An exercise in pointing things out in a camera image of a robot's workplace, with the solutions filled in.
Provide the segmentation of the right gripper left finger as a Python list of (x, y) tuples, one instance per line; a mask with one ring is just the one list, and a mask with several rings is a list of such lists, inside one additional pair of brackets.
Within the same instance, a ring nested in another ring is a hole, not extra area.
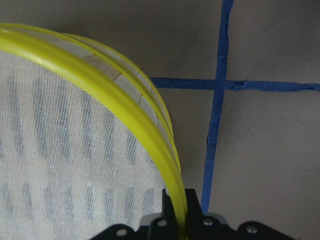
[(173, 207), (173, 203), (170, 195), (167, 193), (167, 189), (164, 188), (161, 192), (162, 194), (162, 204), (161, 204), (161, 214), (168, 220), (169, 223), (176, 223), (176, 215)]

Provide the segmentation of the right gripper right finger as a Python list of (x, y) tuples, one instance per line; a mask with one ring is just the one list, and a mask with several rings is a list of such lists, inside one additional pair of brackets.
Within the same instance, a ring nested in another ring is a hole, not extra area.
[(185, 195), (187, 200), (187, 221), (194, 222), (200, 220), (203, 216), (203, 212), (196, 191), (191, 188), (186, 188)]

